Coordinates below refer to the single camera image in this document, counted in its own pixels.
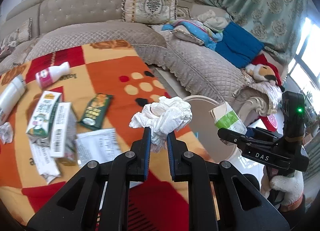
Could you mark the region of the white gloved right hand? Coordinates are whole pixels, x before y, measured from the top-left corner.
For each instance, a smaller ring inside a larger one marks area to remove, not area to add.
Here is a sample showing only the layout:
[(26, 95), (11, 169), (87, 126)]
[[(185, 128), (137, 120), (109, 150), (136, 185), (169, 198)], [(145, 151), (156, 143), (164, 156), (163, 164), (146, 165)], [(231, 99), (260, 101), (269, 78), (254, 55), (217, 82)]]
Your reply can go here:
[(263, 177), (261, 179), (260, 192), (265, 198), (268, 198), (271, 190), (281, 191), (284, 193), (284, 198), (281, 205), (289, 208), (297, 208), (303, 198), (304, 181), (303, 173), (295, 171), (293, 177), (275, 175), (269, 179), (267, 174), (267, 168), (263, 169)]

